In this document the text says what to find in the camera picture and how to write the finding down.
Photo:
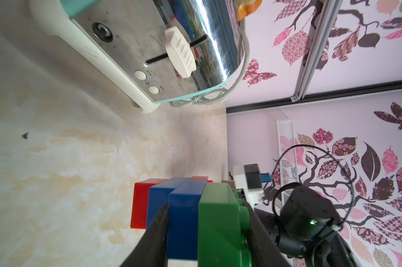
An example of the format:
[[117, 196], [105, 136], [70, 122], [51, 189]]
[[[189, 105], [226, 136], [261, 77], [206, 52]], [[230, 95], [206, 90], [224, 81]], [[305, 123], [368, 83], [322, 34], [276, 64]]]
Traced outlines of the red lego brick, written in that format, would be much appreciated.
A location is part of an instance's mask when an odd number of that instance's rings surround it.
[[164, 181], [165, 179], [147, 179], [135, 183], [130, 228], [146, 229], [149, 189]]
[[213, 180], [210, 180], [208, 176], [192, 176], [190, 179], [191, 180], [206, 181], [206, 182], [209, 182], [209, 183], [213, 182]]

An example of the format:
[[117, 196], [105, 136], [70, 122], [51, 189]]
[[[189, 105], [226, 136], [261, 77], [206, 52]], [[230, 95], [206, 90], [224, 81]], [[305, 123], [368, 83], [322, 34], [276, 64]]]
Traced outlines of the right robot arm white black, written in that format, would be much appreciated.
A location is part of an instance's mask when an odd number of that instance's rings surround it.
[[329, 199], [298, 182], [281, 187], [291, 195], [279, 212], [255, 209], [280, 255], [303, 259], [308, 267], [358, 267], [339, 235], [343, 220]]

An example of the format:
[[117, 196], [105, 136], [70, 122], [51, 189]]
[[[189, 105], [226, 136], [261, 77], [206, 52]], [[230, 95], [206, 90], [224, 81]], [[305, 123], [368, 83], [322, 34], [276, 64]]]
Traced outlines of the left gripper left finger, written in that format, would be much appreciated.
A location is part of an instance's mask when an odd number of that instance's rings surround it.
[[169, 210], [165, 203], [120, 267], [167, 267], [168, 224]]

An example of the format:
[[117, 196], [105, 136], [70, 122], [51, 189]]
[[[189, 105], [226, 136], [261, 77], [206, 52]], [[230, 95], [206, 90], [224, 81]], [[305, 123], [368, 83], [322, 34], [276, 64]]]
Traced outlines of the green lego brick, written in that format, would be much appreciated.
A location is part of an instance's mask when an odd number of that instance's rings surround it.
[[250, 267], [249, 228], [248, 208], [238, 194], [227, 184], [208, 183], [199, 201], [198, 265]]

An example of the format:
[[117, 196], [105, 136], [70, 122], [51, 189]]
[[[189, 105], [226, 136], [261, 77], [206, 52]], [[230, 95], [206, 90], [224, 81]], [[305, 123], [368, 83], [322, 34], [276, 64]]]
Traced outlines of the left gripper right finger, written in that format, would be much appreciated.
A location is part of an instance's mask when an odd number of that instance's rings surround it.
[[263, 210], [253, 209], [248, 203], [250, 227], [246, 232], [247, 244], [253, 267], [290, 267], [275, 242], [278, 229], [273, 216]]

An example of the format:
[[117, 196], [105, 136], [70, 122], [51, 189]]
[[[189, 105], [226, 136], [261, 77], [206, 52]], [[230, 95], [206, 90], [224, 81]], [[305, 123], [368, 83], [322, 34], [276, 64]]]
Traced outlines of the blue lego brick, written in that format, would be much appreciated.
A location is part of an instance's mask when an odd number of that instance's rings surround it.
[[167, 257], [179, 260], [198, 258], [199, 201], [205, 180], [188, 180], [169, 195]]
[[171, 178], [163, 181], [149, 189], [147, 203], [146, 229], [153, 222], [161, 207], [169, 200], [169, 195], [189, 178]]

